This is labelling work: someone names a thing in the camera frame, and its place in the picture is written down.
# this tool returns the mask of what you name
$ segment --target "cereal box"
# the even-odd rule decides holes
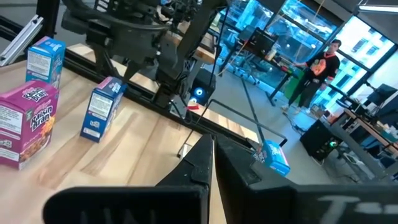
[[[266,140],[263,146],[259,147],[253,156],[256,160],[284,177],[290,172],[290,167],[284,152],[279,144],[274,141]]]
[[[27,71],[25,80],[42,80],[59,88],[65,43],[43,37],[31,46],[27,53]]]
[[[93,90],[80,136],[101,141],[116,116],[125,89],[120,79],[108,77]]]
[[[0,95],[0,164],[22,169],[51,140],[58,90],[32,80]]]

